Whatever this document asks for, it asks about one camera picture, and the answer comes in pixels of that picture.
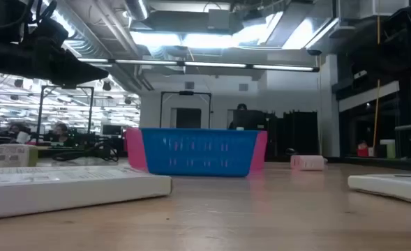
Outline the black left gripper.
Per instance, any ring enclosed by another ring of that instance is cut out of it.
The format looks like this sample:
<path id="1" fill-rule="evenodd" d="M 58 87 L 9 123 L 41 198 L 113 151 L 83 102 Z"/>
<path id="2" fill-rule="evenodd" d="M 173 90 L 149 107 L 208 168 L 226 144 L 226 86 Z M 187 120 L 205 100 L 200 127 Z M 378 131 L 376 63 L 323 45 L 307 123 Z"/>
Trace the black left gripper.
<path id="1" fill-rule="evenodd" d="M 106 70 L 80 61 L 51 40 L 0 43 L 0 73 L 46 79 L 60 86 L 76 86 L 109 75 Z"/>

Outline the white card reader box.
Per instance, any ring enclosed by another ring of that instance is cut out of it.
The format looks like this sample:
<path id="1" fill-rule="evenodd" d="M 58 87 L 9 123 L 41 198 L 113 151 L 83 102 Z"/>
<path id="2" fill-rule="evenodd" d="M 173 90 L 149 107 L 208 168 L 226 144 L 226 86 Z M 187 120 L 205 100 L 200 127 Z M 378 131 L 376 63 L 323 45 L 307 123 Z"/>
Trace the white card reader box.
<path id="1" fill-rule="evenodd" d="M 0 218 L 168 196 L 172 178 L 127 166 L 2 167 Z"/>

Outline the small pink white box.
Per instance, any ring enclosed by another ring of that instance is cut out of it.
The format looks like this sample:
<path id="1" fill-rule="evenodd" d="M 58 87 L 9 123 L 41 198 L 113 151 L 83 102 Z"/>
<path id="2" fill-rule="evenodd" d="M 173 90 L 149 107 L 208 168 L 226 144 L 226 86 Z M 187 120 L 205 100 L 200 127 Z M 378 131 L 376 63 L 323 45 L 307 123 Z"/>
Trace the small pink white box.
<path id="1" fill-rule="evenodd" d="M 291 169 L 299 171 L 323 171 L 325 165 L 321 155 L 292 155 L 290 158 Z"/>

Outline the person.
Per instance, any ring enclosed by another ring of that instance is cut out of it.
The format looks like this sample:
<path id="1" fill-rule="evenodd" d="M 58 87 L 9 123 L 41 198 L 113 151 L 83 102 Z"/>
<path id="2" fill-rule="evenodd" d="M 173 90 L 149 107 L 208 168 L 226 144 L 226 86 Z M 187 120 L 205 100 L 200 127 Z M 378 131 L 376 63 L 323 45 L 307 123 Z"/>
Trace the person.
<path id="1" fill-rule="evenodd" d="M 17 143 L 16 138 L 19 131 L 24 131 L 31 134 L 31 131 L 23 123 L 13 123 L 8 129 L 8 135 L 10 136 L 11 143 Z"/>
<path id="2" fill-rule="evenodd" d="M 53 129 L 54 141 L 62 143 L 65 147 L 74 146 L 73 138 L 68 133 L 68 127 L 65 123 L 58 123 Z"/>
<path id="3" fill-rule="evenodd" d="M 247 109 L 248 109 L 248 108 L 247 108 L 246 104 L 244 104 L 244 103 L 239 103 L 239 104 L 237 105 L 237 110 L 246 111 Z M 235 128 L 236 128 L 236 126 L 234 125 L 234 122 L 232 121 L 232 122 L 229 124 L 228 129 L 229 129 L 229 130 L 234 130 Z"/>

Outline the black monitor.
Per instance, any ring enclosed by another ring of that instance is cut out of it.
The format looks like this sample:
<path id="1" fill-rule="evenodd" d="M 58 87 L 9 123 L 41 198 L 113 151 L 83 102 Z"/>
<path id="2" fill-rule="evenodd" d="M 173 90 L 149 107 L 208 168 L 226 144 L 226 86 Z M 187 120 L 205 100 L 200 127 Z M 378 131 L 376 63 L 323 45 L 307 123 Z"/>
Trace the black monitor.
<path id="1" fill-rule="evenodd" d="M 123 133 L 121 125 L 102 125 L 101 134 L 106 136 L 119 136 Z"/>
<path id="2" fill-rule="evenodd" d="M 234 110 L 233 126 L 245 130 L 264 130 L 266 116 L 264 112 L 257 110 Z"/>

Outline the pink plastic basket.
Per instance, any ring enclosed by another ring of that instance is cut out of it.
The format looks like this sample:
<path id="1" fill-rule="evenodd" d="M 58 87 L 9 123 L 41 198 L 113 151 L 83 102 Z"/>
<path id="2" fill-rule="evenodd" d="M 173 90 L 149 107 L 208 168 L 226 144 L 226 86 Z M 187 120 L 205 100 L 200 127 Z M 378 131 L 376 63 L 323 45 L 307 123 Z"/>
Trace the pink plastic basket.
<path id="1" fill-rule="evenodd" d="M 148 172 L 142 131 L 139 128 L 128 128 L 125 136 L 129 165 L 134 169 Z M 250 171 L 263 169 L 267 139 L 268 134 L 266 131 L 262 130 L 257 133 Z"/>

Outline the small white green box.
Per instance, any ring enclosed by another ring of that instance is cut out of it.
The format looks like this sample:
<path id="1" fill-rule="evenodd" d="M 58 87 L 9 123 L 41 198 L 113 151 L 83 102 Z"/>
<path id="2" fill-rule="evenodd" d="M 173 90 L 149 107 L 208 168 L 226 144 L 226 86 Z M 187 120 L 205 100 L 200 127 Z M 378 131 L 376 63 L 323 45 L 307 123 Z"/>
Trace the small white green box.
<path id="1" fill-rule="evenodd" d="M 38 148 L 28 144 L 0 144 L 0 167 L 35 167 Z"/>

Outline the long linear ceiling light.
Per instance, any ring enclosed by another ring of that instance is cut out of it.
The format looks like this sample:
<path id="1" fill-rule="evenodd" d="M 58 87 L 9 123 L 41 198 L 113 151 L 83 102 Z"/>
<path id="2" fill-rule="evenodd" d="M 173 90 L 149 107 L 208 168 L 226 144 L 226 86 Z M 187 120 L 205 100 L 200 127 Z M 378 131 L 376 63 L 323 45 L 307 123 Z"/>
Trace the long linear ceiling light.
<path id="1" fill-rule="evenodd" d="M 264 65 L 264 64 L 247 64 L 247 63 L 216 63 L 201 61 L 157 61 L 143 59 L 95 59 L 95 58 L 78 58 L 81 62 L 94 64 L 128 64 L 143 66 L 181 66 L 181 67 L 208 67 L 208 68 L 236 68 L 249 70 L 276 70 L 291 72 L 310 72 L 320 71 L 315 66 L 287 66 L 287 65 Z"/>

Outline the blue slotted plastic basket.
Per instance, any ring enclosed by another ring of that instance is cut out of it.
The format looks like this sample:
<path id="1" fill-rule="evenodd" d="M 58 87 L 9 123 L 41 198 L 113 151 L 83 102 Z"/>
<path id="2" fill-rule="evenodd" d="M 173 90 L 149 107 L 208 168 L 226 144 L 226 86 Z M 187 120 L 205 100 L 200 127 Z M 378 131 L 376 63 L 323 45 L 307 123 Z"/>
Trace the blue slotted plastic basket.
<path id="1" fill-rule="evenodd" d="M 147 169 L 152 174 L 245 177 L 263 168 L 267 133 L 144 128 L 142 140 Z"/>

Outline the grey ceiling box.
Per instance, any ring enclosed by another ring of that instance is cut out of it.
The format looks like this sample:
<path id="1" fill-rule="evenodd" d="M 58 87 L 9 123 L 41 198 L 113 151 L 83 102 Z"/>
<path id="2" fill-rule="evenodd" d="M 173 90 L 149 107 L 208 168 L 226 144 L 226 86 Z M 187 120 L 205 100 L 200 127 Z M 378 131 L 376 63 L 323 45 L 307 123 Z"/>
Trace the grey ceiling box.
<path id="1" fill-rule="evenodd" d="M 208 29 L 228 30 L 230 28 L 230 12 L 221 9 L 208 10 Z"/>

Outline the black partition panels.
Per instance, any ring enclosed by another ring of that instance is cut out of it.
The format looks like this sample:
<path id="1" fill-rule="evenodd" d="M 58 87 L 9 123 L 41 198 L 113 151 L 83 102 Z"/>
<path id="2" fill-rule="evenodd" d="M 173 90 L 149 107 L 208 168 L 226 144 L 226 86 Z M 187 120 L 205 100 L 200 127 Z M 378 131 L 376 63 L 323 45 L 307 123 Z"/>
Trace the black partition panels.
<path id="1" fill-rule="evenodd" d="M 267 147 L 264 159 L 287 162 L 291 155 L 285 149 L 295 149 L 297 155 L 319 155 L 317 112 L 284 112 L 282 117 L 267 114 Z"/>

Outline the yellow pole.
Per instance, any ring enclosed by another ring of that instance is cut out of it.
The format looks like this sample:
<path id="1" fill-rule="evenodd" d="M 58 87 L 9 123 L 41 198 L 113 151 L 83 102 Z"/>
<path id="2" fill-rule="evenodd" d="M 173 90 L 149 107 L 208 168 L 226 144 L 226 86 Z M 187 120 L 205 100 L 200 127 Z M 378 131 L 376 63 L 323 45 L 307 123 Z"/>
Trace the yellow pole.
<path id="1" fill-rule="evenodd" d="M 381 43 L 381 17 L 380 15 L 376 18 L 377 21 L 377 46 Z M 375 116 L 374 116 L 374 131 L 373 131 L 373 150 L 375 150 L 377 144 L 378 135 L 378 114 L 379 114 L 379 99 L 380 99 L 380 78 L 377 78 L 376 82 L 376 97 L 375 97 Z"/>

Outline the white green container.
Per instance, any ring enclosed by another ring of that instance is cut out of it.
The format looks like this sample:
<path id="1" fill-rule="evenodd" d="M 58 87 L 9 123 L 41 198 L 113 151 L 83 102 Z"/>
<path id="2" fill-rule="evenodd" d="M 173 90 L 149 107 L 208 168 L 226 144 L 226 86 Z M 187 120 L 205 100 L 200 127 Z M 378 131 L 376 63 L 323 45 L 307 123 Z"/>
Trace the white green container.
<path id="1" fill-rule="evenodd" d="M 396 157 L 396 141 L 394 139 L 381 139 L 380 145 L 386 148 L 386 157 L 394 159 Z"/>

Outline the round metal air duct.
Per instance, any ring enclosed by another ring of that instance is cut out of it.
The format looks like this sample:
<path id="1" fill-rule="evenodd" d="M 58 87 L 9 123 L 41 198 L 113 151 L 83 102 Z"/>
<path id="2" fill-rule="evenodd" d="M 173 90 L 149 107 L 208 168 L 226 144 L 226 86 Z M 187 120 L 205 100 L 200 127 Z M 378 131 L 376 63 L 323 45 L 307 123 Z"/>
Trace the round metal air duct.
<path id="1" fill-rule="evenodd" d="M 136 21 L 142 21 L 149 17 L 147 0 L 124 0 L 128 15 Z"/>

